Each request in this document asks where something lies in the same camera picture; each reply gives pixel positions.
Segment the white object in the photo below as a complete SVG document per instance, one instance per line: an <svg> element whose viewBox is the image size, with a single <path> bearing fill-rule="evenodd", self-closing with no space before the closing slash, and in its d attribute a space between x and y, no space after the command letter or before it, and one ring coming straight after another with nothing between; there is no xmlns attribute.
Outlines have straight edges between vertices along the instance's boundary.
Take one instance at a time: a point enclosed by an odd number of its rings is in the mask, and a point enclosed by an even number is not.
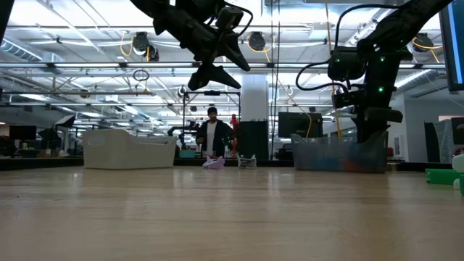
<svg viewBox="0 0 464 261"><path fill-rule="evenodd" d="M464 154L452 158L452 169L458 173L464 173Z"/></svg>
<svg viewBox="0 0 464 261"><path fill-rule="evenodd" d="M207 129L207 151L206 154L210 156L215 156L212 153L212 150L214 149L214 144L215 144L215 132L216 132L216 125L218 125L218 122L215 121L214 123L208 123L208 129Z"/></svg>
<svg viewBox="0 0 464 261"><path fill-rule="evenodd" d="M256 168L256 155L253 155L251 159L239 157L239 168Z"/></svg>
<svg viewBox="0 0 464 261"><path fill-rule="evenodd" d="M455 179L455 182L452 184L452 187L453 187L455 190L461 190L459 178L456 178L456 179Z"/></svg>
<svg viewBox="0 0 464 261"><path fill-rule="evenodd" d="M86 131L84 165L106 170L172 167L176 141L176 137L135 137L125 130Z"/></svg>

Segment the clear plastic bin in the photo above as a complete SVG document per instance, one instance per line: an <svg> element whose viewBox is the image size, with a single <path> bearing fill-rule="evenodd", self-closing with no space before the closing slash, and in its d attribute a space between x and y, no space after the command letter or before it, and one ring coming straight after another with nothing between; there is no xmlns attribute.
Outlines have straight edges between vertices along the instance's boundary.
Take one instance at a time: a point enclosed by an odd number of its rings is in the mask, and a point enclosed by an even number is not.
<svg viewBox="0 0 464 261"><path fill-rule="evenodd" d="M291 136L297 170L384 173L388 133L375 133L364 144L355 137L302 138Z"/></svg>

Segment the wooden table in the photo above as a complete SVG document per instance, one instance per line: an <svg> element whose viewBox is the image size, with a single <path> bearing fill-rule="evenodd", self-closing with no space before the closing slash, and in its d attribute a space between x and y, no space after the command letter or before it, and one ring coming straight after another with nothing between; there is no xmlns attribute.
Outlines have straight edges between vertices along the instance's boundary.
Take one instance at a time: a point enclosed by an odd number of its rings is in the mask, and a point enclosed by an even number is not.
<svg viewBox="0 0 464 261"><path fill-rule="evenodd" d="M0 173L0 260L463 260L464 203L420 173Z"/></svg>

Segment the wall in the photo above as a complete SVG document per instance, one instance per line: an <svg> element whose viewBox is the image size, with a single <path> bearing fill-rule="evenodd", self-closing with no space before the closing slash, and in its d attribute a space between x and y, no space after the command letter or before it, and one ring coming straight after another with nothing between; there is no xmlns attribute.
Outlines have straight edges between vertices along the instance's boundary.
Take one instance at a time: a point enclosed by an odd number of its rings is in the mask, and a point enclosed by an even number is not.
<svg viewBox="0 0 464 261"><path fill-rule="evenodd" d="M464 115L449 99L406 99L407 148L410 162L427 162L424 123L437 123L440 115Z"/></svg>

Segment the ductwork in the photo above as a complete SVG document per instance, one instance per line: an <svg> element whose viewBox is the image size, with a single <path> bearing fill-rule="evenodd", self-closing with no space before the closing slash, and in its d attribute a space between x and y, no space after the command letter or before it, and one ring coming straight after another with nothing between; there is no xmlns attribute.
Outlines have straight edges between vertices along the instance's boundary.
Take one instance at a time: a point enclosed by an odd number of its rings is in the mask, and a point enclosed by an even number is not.
<svg viewBox="0 0 464 261"><path fill-rule="evenodd" d="M395 84L399 88L399 91L409 91L416 86L421 86L426 83L430 83L438 78L446 77L446 75L438 70L423 70L420 72L414 72L408 76L405 76L397 81Z"/></svg>
<svg viewBox="0 0 464 261"><path fill-rule="evenodd" d="M11 37L4 37L0 49L27 62L64 62L59 55L41 51Z"/></svg>

